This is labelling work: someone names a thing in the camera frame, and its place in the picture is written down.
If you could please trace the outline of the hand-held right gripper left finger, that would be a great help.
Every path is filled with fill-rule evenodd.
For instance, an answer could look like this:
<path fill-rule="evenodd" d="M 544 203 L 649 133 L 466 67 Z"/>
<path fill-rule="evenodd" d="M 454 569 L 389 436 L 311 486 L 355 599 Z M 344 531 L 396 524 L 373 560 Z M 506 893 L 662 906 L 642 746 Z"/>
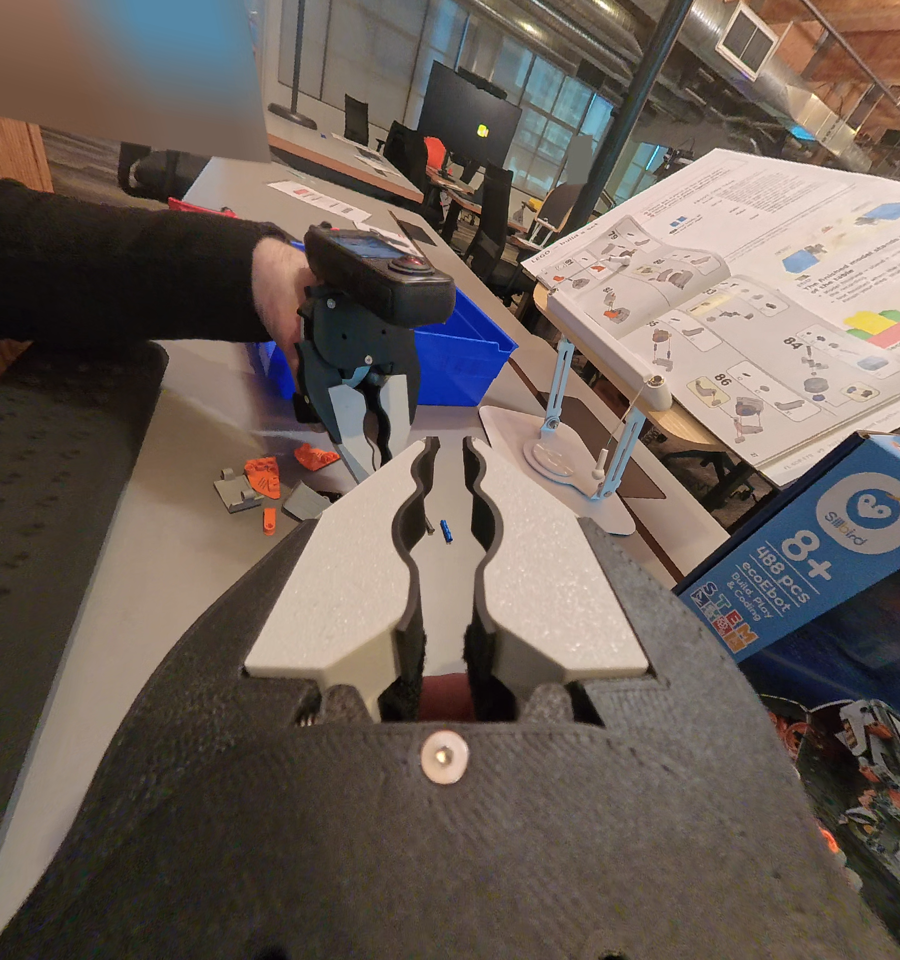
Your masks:
<path fill-rule="evenodd" d="M 350 685 L 377 706 L 411 682 L 425 646 L 419 571 L 435 439 L 395 459 L 324 510 L 245 662 L 259 678 Z"/>

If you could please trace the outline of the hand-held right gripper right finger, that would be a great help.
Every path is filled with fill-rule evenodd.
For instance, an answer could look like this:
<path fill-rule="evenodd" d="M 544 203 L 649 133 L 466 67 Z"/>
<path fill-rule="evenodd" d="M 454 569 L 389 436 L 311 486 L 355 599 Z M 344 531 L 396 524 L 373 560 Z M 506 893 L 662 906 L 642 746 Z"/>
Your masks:
<path fill-rule="evenodd" d="M 481 439 L 464 441 L 485 549 L 472 625 L 483 674 L 525 700 L 541 684 L 642 677 L 648 660 L 576 514 Z"/>

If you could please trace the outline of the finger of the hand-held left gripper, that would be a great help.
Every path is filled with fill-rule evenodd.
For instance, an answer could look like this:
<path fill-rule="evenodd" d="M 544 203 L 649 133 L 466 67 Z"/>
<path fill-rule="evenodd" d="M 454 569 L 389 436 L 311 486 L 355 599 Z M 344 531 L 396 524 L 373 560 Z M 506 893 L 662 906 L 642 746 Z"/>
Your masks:
<path fill-rule="evenodd" d="M 408 379 L 405 374 L 390 375 L 382 381 L 376 396 L 377 441 L 383 459 L 393 459 L 408 445 L 410 411 Z"/>
<path fill-rule="evenodd" d="M 375 470 L 374 447 L 364 430 L 366 396 L 344 383 L 329 387 L 326 394 L 324 426 L 349 472 L 356 481 L 363 481 Z"/>

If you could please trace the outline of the person's left forearm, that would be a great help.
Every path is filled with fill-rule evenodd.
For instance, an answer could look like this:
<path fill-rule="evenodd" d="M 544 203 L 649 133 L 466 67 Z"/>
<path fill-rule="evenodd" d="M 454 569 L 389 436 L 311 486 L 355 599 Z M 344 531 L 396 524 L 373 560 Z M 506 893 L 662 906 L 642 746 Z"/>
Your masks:
<path fill-rule="evenodd" d="M 0 180 L 0 340 L 272 340 L 251 268 L 268 223 L 97 205 Z"/>

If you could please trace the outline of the person's left hand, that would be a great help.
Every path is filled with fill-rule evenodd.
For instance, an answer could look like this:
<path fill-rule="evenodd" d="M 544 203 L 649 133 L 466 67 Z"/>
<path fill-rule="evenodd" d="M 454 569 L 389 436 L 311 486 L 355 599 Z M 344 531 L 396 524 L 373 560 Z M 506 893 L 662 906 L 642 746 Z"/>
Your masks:
<path fill-rule="evenodd" d="M 317 284 L 303 252 L 280 239 L 266 237 L 254 248 L 251 289 L 258 317 L 292 370 L 298 367 L 300 306 L 307 289 Z"/>

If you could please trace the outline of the blue plastic bin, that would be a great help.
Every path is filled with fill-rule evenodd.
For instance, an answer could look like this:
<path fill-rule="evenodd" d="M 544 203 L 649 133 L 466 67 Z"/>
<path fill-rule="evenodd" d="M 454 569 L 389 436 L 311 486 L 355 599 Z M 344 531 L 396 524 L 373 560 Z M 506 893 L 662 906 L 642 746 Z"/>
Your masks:
<path fill-rule="evenodd" d="M 483 399 L 516 343 L 460 291 L 444 323 L 412 328 L 385 322 L 336 290 L 319 291 L 295 380 L 287 356 L 275 342 L 252 344 L 257 370 L 282 398 L 297 392 L 330 411 L 324 394 L 345 385 L 375 388 L 381 380 L 404 376 L 409 418 L 419 405 L 473 407 Z"/>

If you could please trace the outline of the white book stand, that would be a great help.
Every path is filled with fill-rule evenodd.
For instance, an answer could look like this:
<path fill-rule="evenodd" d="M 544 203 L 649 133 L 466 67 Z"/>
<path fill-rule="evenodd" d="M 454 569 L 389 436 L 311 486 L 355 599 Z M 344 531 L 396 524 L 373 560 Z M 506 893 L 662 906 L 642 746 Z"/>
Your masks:
<path fill-rule="evenodd" d="M 619 496 L 619 487 L 646 416 L 631 404 L 616 446 L 611 448 L 606 442 L 594 457 L 576 430 L 561 419 L 574 352 L 573 343 L 561 337 L 545 414 L 484 405 L 480 408 L 482 427 L 493 450 L 579 517 L 597 522 L 606 533 L 629 536 L 635 533 L 636 523 Z"/>

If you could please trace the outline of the black monitor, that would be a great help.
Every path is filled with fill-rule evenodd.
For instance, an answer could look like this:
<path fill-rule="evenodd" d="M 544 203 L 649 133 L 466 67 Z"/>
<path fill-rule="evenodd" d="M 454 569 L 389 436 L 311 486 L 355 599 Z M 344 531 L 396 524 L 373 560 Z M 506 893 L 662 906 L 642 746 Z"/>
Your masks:
<path fill-rule="evenodd" d="M 468 162 L 504 168 L 522 113 L 434 61 L 416 129 Z"/>

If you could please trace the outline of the blue robot kit box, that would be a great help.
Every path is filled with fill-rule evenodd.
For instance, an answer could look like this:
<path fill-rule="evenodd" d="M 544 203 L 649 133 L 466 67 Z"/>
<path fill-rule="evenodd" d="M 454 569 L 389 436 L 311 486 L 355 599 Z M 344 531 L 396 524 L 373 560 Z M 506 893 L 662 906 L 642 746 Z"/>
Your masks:
<path fill-rule="evenodd" d="M 825 837 L 900 928 L 900 435 L 842 443 L 675 593 L 763 698 Z"/>

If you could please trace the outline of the black foam pad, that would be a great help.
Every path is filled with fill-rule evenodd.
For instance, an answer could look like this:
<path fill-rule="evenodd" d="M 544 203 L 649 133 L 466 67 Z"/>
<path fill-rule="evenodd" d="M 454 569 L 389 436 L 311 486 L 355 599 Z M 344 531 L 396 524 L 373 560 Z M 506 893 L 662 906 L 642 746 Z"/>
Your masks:
<path fill-rule="evenodd" d="M 0 824 L 167 363 L 34 345 L 0 378 Z"/>

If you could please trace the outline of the black ceiling pole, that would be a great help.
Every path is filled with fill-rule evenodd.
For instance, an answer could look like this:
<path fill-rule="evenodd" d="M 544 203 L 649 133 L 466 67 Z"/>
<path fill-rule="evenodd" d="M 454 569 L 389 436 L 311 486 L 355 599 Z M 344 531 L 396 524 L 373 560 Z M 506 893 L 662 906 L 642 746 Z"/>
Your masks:
<path fill-rule="evenodd" d="M 587 181 L 581 187 L 564 223 L 561 237 L 580 229 L 588 222 L 693 4 L 693 1 L 670 1 L 664 9 L 628 86 L 624 101 L 614 112 L 612 123 L 600 142 Z"/>

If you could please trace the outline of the open instruction booklet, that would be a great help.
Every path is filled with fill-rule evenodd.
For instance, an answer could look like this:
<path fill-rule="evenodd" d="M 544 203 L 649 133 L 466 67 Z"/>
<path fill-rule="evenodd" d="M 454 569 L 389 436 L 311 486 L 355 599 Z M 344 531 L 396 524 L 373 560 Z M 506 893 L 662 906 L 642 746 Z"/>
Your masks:
<path fill-rule="evenodd" d="M 526 267 L 778 483 L 900 427 L 900 181 L 714 150 Z"/>

